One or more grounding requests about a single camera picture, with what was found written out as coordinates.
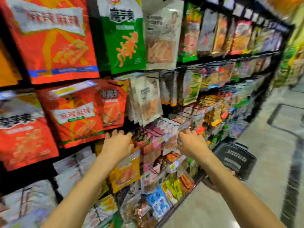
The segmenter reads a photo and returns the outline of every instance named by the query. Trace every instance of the floor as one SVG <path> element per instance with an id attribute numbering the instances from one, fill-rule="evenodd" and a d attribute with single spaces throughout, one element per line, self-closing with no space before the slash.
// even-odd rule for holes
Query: floor
<path id="1" fill-rule="evenodd" d="M 274 89 L 238 139 L 257 157 L 245 185 L 287 228 L 304 227 L 304 78 L 293 90 Z M 222 196 L 200 183 L 164 228 L 238 228 Z"/>

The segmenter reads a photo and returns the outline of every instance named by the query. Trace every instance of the left hand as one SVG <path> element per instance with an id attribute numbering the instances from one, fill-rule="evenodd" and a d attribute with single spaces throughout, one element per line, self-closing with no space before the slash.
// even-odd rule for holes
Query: left hand
<path id="1" fill-rule="evenodd" d="M 102 146 L 101 154 L 106 158 L 111 165 L 116 166 L 120 161 L 131 154 L 134 144 L 130 144 L 132 133 L 124 135 L 124 131 L 113 130 L 112 136 L 107 132 L 105 134 L 105 141 Z"/>

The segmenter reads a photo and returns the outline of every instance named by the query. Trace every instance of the red snack bag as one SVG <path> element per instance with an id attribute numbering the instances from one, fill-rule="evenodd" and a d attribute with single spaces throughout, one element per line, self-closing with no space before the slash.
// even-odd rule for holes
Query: red snack bag
<path id="1" fill-rule="evenodd" d="M 33 84 L 99 77 L 86 0 L 0 0 Z"/>
<path id="2" fill-rule="evenodd" d="M 38 98 L 65 148 L 104 138 L 100 92 L 93 81 L 38 90 Z"/>
<path id="3" fill-rule="evenodd" d="M 58 156 L 35 93 L 22 93 L 3 101 L 0 137 L 0 159 L 8 171 Z"/>
<path id="4" fill-rule="evenodd" d="M 104 130 L 111 130 L 123 126 L 127 99 L 128 81 L 114 81 L 105 79 L 93 80 L 98 84 L 102 103 L 102 122 Z"/>

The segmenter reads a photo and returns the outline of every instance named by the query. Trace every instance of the person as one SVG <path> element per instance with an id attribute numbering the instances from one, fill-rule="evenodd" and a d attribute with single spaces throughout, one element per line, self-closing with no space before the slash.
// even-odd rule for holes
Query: person
<path id="1" fill-rule="evenodd" d="M 81 228 L 103 181 L 119 161 L 127 157 L 133 145 L 131 133 L 114 130 L 105 135 L 101 154 L 87 174 L 42 224 L 41 228 Z M 235 178 L 209 150 L 202 135 L 180 132 L 178 149 L 193 158 L 207 172 L 242 228 L 285 227 L 275 214 Z"/>

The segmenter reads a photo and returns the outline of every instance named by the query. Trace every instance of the black floor border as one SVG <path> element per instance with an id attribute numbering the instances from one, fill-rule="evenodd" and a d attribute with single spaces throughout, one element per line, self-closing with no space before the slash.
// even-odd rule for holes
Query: black floor border
<path id="1" fill-rule="evenodd" d="M 267 124 L 275 129 L 287 132 L 296 137 L 295 150 L 292 155 L 291 165 L 288 174 L 288 181 L 281 211 L 280 220 L 287 228 L 294 227 L 294 219 L 296 216 L 297 206 L 298 206 L 298 196 L 299 196 L 299 188 L 300 188 L 300 179 L 302 174 L 302 165 L 303 165 L 303 153 L 304 153 L 304 139 L 295 134 L 290 130 L 285 130 L 274 126 L 272 123 L 279 113 L 282 106 L 294 107 L 298 109 L 304 110 L 304 108 L 296 107 L 287 104 L 278 104 L 274 109 L 269 119 L 267 120 Z"/>

